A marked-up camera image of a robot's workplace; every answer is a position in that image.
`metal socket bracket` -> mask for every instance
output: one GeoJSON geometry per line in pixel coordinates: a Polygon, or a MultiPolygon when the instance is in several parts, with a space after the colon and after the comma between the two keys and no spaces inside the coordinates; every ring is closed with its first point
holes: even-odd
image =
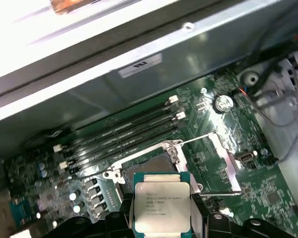
{"type": "MultiPolygon", "coordinates": [[[[133,155],[127,156],[124,159],[113,163],[107,171],[103,173],[103,177],[106,179],[112,179],[114,183],[125,184],[126,181],[121,175],[122,164],[159,148],[162,148],[168,153],[178,172],[186,172],[188,171],[186,167],[187,160],[183,154],[181,146],[176,146],[181,143],[183,143],[182,140],[168,140],[148,147],[147,149],[139,151],[133,155]]],[[[191,174],[191,193],[201,192],[202,189],[202,185],[197,184],[194,176],[191,174]]]]}

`electrolytic capacitor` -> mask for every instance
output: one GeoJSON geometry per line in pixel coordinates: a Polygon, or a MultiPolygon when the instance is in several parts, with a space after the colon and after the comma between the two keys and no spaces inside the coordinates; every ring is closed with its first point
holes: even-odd
{"type": "Polygon", "coordinates": [[[70,195],[69,195],[69,198],[71,201],[75,201],[78,196],[80,196],[80,191],[79,190],[76,190],[75,192],[72,192],[70,195]]]}
{"type": "Polygon", "coordinates": [[[39,167],[39,170],[42,171],[45,168],[45,164],[44,163],[39,163],[38,167],[39,167]]]}
{"type": "Polygon", "coordinates": [[[75,213],[79,213],[84,206],[85,206],[85,204],[83,202],[80,202],[73,207],[73,211],[75,213]]]}
{"type": "Polygon", "coordinates": [[[47,175],[48,175],[48,172],[46,170],[41,171],[42,178],[46,178],[47,175]]]}

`chip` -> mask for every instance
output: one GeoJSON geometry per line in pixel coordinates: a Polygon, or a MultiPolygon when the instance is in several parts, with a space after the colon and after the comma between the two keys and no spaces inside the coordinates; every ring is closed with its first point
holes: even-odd
{"type": "Polygon", "coordinates": [[[274,204],[279,201],[280,197],[277,192],[272,192],[267,195],[267,199],[268,199],[269,203],[274,204]]]}
{"type": "Polygon", "coordinates": [[[139,233],[190,230],[190,185],[186,182],[139,182],[135,186],[135,229],[139,233]]]}

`metal panel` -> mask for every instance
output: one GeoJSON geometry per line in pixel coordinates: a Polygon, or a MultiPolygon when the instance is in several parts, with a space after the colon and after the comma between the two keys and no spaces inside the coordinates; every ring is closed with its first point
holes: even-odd
{"type": "MultiPolygon", "coordinates": [[[[139,0],[124,2],[129,4],[135,1],[139,0]]],[[[18,52],[15,52],[15,49],[14,51],[5,50],[5,52],[9,53],[9,57],[4,54],[0,56],[0,69],[4,69],[6,73],[6,75],[0,77],[0,97],[2,97],[2,95],[12,94],[12,92],[14,93],[16,90],[22,89],[30,84],[35,84],[34,90],[26,89],[22,91],[22,95],[25,97],[34,91],[60,82],[88,68],[106,62],[109,59],[173,32],[174,28],[170,29],[164,27],[164,31],[159,31],[159,34],[157,34],[157,28],[166,26],[176,19],[222,1],[223,0],[154,0],[149,3],[148,0],[142,0],[131,6],[125,6],[125,8],[108,15],[108,17],[103,16],[103,19],[100,18],[81,26],[84,28],[82,32],[78,31],[78,29],[81,28],[79,27],[70,32],[56,34],[56,37],[52,39],[49,37],[48,41],[28,46],[25,50],[19,49],[17,46],[18,52]],[[151,31],[155,32],[154,36],[151,35],[147,37],[146,35],[151,31]],[[77,41],[77,44],[73,46],[69,44],[73,39],[86,34],[91,38],[87,40],[81,39],[85,41],[77,41]],[[126,44],[135,38],[138,39],[137,42],[126,44]],[[60,42],[62,48],[58,48],[59,51],[51,51],[51,49],[55,47],[55,44],[60,46],[60,42]],[[64,69],[67,71],[66,75],[59,76],[59,73],[62,72],[62,70],[64,71],[64,69]],[[50,78],[51,75],[54,79],[51,80],[50,84],[47,84],[45,78],[50,78]]],[[[234,4],[238,1],[242,0],[230,0],[229,4],[234,4]]],[[[18,99],[16,95],[14,95],[13,98],[14,100],[18,99]]]]}
{"type": "MultiPolygon", "coordinates": [[[[64,123],[82,126],[244,57],[252,48],[253,39],[274,17],[272,12],[279,14],[294,2],[248,0],[204,18],[225,6],[215,5],[167,25],[167,31],[173,32],[164,37],[157,39],[156,31],[152,31],[146,35],[152,39],[148,44],[114,58],[110,57],[110,50],[105,51],[95,61],[80,64],[88,67],[101,62],[95,67],[46,85],[48,80],[56,80],[51,75],[37,82],[45,85],[44,89],[31,91],[32,88],[31,95],[19,100],[10,95],[12,101],[6,106],[0,100],[0,156],[17,153],[24,139],[43,129],[64,123]],[[183,29],[185,22],[193,22],[194,28],[183,29]],[[162,63],[125,79],[119,76],[122,68],[157,53],[162,53],[162,63]],[[72,95],[77,90],[80,99],[72,95]]],[[[291,18],[266,46],[283,40],[297,24],[298,17],[291,18]]],[[[157,29],[159,33],[163,31],[164,28],[157,29]]],[[[141,40],[133,39],[118,48],[124,52],[124,46],[138,45],[141,40]]],[[[57,75],[70,75],[76,70],[69,68],[57,75]]]]}

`wire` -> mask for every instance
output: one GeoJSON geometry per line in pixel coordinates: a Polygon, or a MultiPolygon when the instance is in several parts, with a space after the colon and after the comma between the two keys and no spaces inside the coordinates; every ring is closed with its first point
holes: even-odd
{"type": "Polygon", "coordinates": [[[273,35],[276,32],[276,30],[279,29],[278,25],[281,25],[285,18],[289,16],[296,8],[298,9],[298,0],[295,1],[295,3],[292,4],[290,7],[287,7],[285,11],[277,15],[267,25],[267,27],[260,34],[260,37],[258,38],[254,46],[254,49],[251,51],[250,55],[237,67],[237,73],[243,71],[244,69],[250,67],[258,61],[260,51],[265,42],[269,39],[269,36],[273,35]]]}
{"type": "Polygon", "coordinates": [[[294,151],[294,148],[295,148],[297,142],[298,142],[298,134],[297,134],[297,136],[294,138],[294,141],[292,142],[292,144],[291,144],[291,146],[290,146],[288,152],[286,153],[286,155],[285,155],[281,160],[279,160],[279,163],[288,160],[288,158],[292,155],[292,153],[293,153],[293,151],[294,151]]]}
{"type": "Polygon", "coordinates": [[[248,89],[248,96],[252,97],[255,95],[267,82],[269,76],[272,74],[272,72],[275,70],[276,66],[280,61],[282,61],[284,58],[286,58],[289,54],[296,51],[298,49],[298,39],[294,41],[293,44],[291,44],[287,49],[283,51],[282,54],[275,57],[268,67],[263,71],[263,73],[259,76],[257,82],[248,89]]]}
{"type": "Polygon", "coordinates": [[[267,120],[270,124],[272,124],[273,126],[275,126],[275,127],[287,127],[287,126],[289,126],[289,125],[291,125],[291,124],[293,124],[294,122],[296,122],[297,121],[297,118],[298,118],[298,112],[296,111],[295,112],[295,116],[294,116],[294,118],[290,121],[290,122],[288,122],[288,123],[286,123],[286,124],[277,124],[277,123],[275,123],[275,122],[273,122],[266,114],[264,114],[261,110],[260,110],[260,108],[254,103],[254,102],[252,102],[252,100],[249,98],[249,96],[244,92],[244,90],[243,89],[241,89],[241,88],[239,88],[239,90],[241,91],[241,93],[245,96],[245,98],[247,99],[247,101],[250,103],[250,105],[254,108],[254,110],[263,118],[263,119],[265,119],[265,120],[267,120]]]}

